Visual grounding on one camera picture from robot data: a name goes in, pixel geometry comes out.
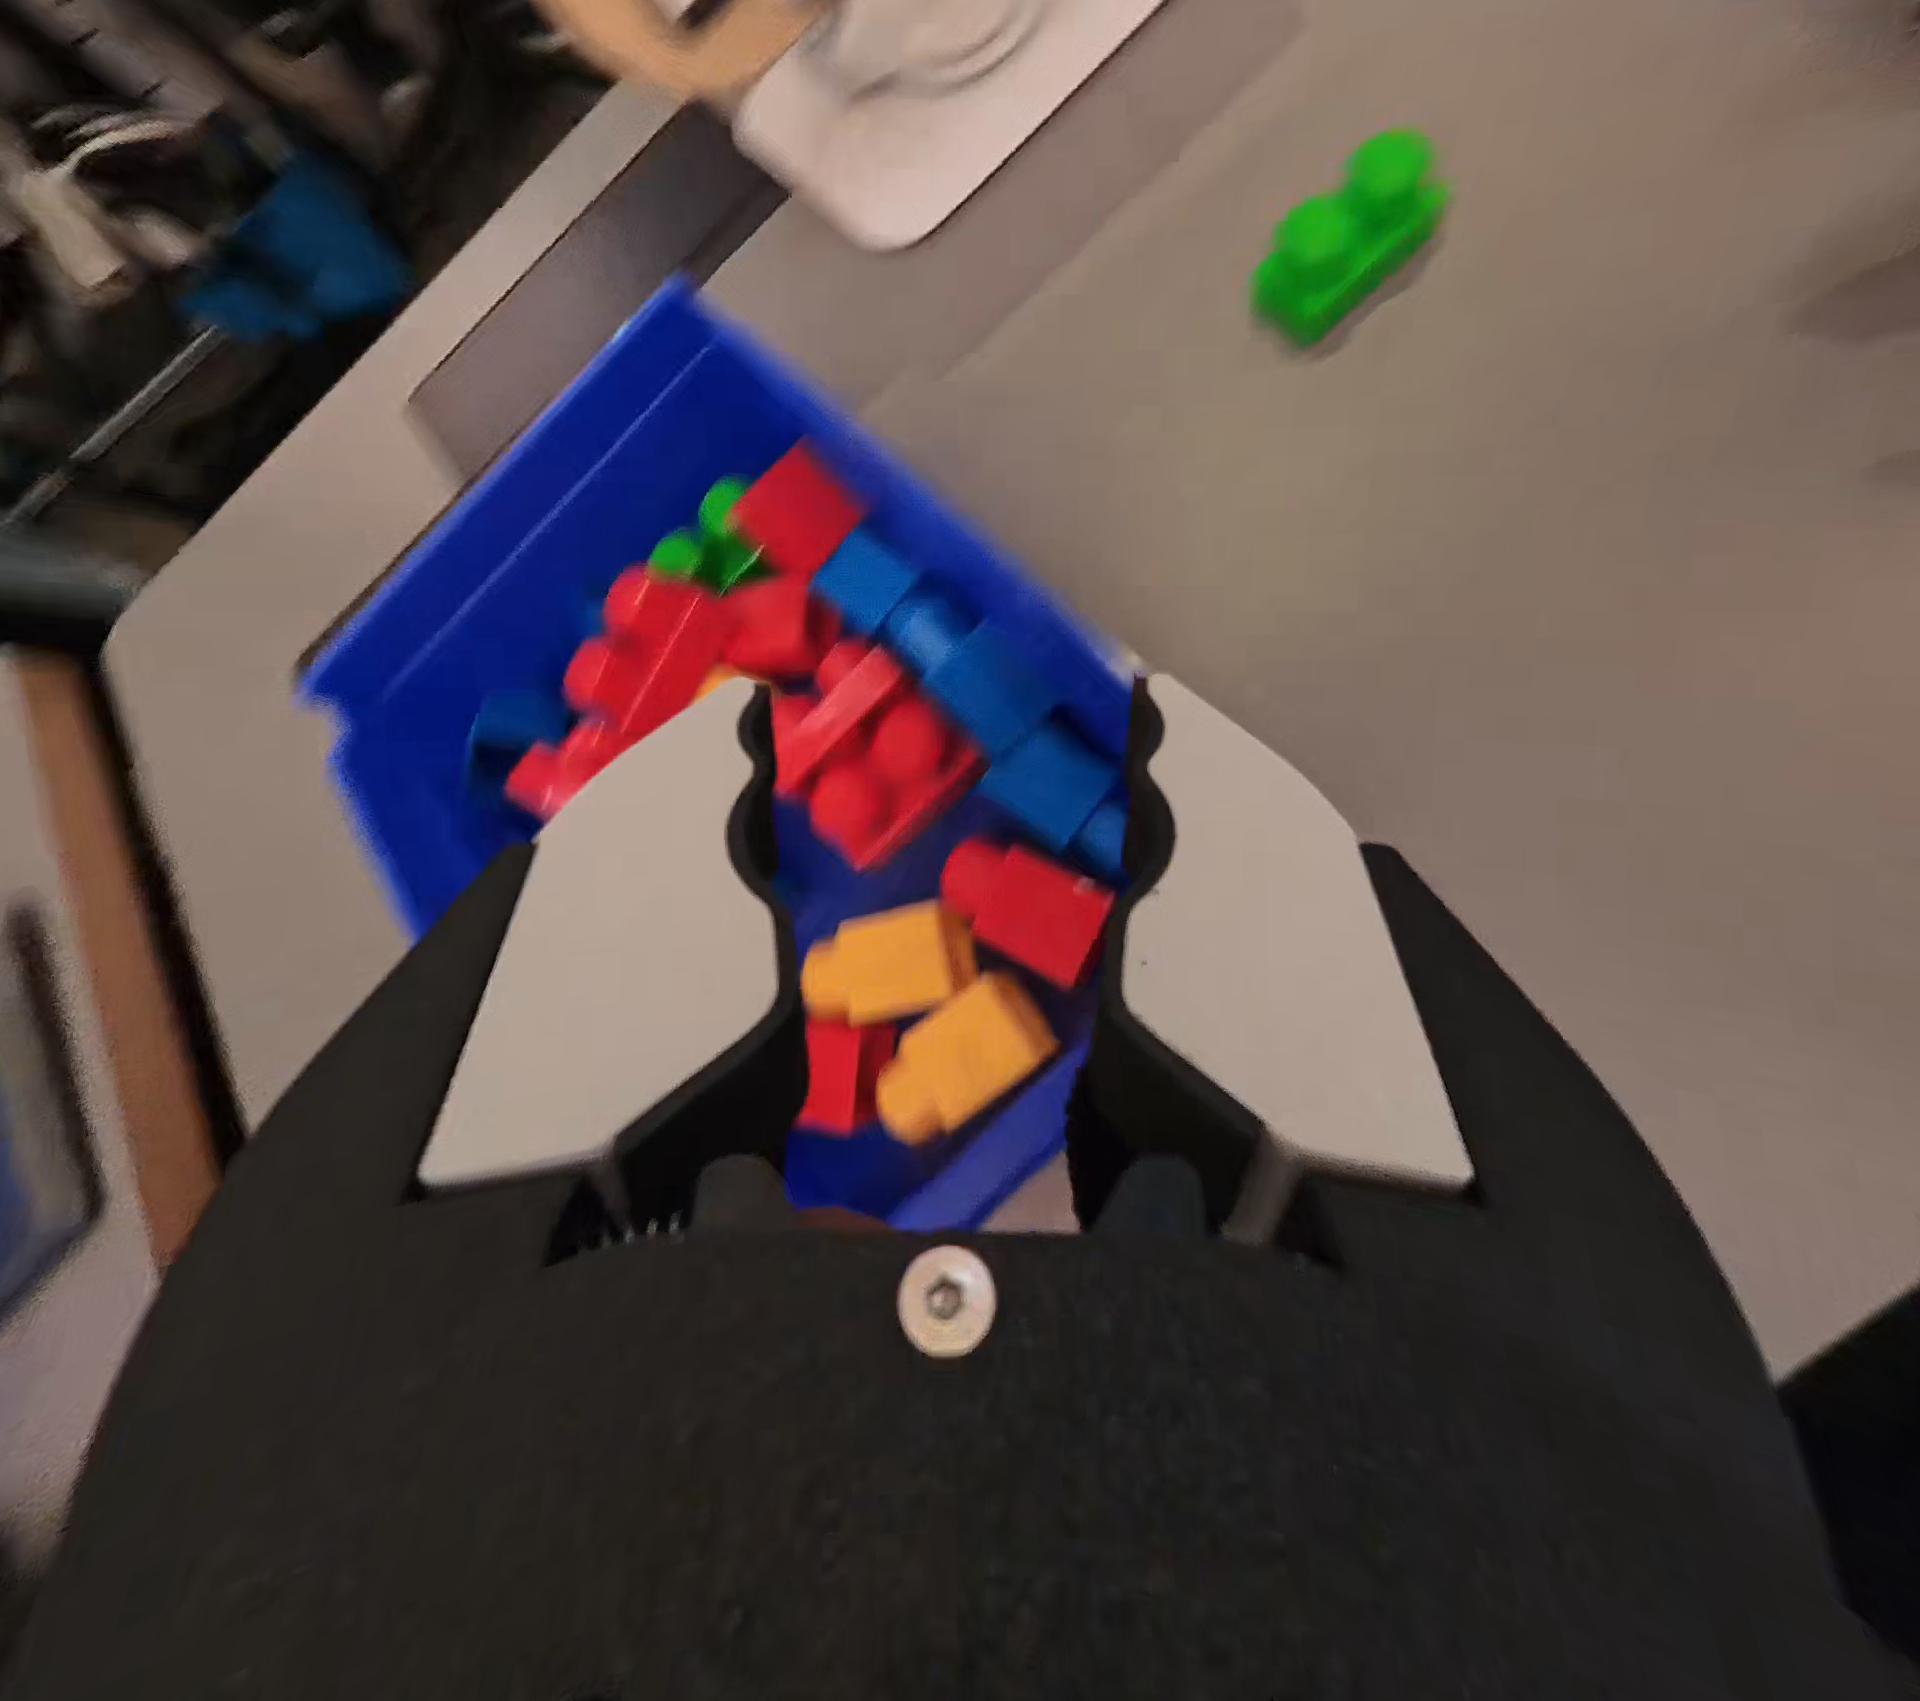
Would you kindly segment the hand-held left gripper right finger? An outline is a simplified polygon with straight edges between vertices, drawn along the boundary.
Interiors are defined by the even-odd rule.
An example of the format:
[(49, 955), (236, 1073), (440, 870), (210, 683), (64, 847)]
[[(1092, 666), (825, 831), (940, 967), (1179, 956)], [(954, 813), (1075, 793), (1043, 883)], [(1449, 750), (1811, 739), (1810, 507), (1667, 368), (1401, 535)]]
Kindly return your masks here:
[(1081, 1230), (1146, 1159), (1268, 1243), (1308, 1176), (1452, 1199), (1473, 1160), (1353, 824), (1173, 677), (1127, 719), (1121, 876), (1068, 1103)]

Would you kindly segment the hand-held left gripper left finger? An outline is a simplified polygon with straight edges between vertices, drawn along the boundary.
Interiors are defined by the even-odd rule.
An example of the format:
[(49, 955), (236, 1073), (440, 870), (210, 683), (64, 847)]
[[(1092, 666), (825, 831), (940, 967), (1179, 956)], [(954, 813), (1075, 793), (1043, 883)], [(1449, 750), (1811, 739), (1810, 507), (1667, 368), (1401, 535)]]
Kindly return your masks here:
[(803, 1087), (772, 693), (712, 688), (542, 826), (441, 1110), (432, 1195), (610, 1179), (636, 1224), (714, 1160), (780, 1170)]

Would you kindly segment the blue divided plastic bin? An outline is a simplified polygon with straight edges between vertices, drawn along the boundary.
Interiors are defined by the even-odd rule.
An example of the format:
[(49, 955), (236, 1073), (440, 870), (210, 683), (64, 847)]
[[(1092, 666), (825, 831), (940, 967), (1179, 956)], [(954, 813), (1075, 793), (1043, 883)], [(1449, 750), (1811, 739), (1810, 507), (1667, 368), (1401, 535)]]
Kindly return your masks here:
[[(601, 630), (612, 582), (690, 524), (714, 482), (751, 482), (799, 440), (864, 500), (861, 529), (921, 569), (914, 591), (995, 625), (1060, 694), (1052, 719), (1119, 759), (1114, 799), (1126, 800), (1134, 683), (1111, 655), (903, 463), (672, 283), (420, 539), (308, 672), (310, 696), (340, 722), (334, 774), (413, 934), (432, 931), (481, 872), (523, 878), (543, 828), (503, 799), (516, 761), (468, 759), (481, 698), (523, 687), (563, 700), (563, 671)], [(974, 836), (1020, 845), (1114, 890), (1072, 850), (1047, 850), (983, 803), (980, 780), (890, 863), (854, 872), (780, 800), (774, 772), (778, 890), (799, 967), (843, 920), (942, 903), (948, 854)], [(917, 1147), (900, 1144), (878, 1119), (843, 1139), (794, 1121), (781, 1168), (799, 1206), (852, 1208), (910, 1230), (971, 1230), (1061, 1155), (1100, 958), (1088, 984), (1061, 991), (974, 934), (971, 945), (978, 977), (1020, 977), (1060, 1052), (961, 1128)], [(424, 1147), (497, 951), (484, 958), (476, 1006), (454, 1011), (448, 1081)], [(806, 1031), (803, 997), (799, 1004)]]

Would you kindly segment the green two-stud toy block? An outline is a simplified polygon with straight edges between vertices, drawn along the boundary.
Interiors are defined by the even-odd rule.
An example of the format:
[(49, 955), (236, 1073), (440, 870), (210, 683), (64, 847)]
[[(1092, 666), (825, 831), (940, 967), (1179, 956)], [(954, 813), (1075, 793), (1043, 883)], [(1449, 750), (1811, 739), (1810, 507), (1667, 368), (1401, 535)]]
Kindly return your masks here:
[(1249, 277), (1259, 322), (1289, 344), (1325, 341), (1436, 241), (1452, 191), (1427, 135), (1361, 141), (1337, 187), (1292, 206)]

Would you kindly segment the grey desk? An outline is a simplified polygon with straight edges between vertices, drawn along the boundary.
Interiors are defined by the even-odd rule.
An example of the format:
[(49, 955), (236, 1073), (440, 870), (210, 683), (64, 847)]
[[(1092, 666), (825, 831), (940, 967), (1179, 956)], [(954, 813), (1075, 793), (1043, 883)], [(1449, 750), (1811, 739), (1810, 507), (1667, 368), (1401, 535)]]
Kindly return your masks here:
[[(1916, 1281), (1905, 18), (1173, 0), (920, 249), (783, 203), (706, 281), (1422, 872), (1782, 1373)], [(1400, 127), (1436, 241), (1289, 344), (1274, 226)], [(409, 396), (513, 277), (474, 238), (108, 640), (250, 1121), (404, 945), (294, 681), (462, 487)]]

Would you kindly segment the wood-edged grey table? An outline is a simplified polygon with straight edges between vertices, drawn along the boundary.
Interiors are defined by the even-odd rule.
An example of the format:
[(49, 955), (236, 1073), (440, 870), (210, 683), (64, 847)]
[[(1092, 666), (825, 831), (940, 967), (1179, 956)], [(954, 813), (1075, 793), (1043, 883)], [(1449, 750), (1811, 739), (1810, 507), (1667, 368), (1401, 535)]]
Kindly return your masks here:
[(53, 1552), (221, 1153), (77, 661), (3, 648), (3, 1561)]

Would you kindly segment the blue object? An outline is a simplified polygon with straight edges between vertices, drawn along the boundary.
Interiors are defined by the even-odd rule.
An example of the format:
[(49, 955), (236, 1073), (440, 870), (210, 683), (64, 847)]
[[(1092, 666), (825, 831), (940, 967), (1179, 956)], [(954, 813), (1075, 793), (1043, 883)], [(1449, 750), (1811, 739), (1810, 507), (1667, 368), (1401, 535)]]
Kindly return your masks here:
[(233, 343), (310, 343), (396, 312), (416, 284), (409, 257), (348, 175), (302, 152), (187, 269), (175, 306)]

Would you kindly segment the white folding book stand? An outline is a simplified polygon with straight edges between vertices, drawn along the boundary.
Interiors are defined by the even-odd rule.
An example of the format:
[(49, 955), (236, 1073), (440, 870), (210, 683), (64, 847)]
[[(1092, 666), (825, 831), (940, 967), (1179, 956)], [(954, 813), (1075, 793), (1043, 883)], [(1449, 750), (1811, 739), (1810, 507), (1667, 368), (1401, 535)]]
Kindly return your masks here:
[(1169, 0), (832, 0), (731, 112), (854, 249), (921, 244)]

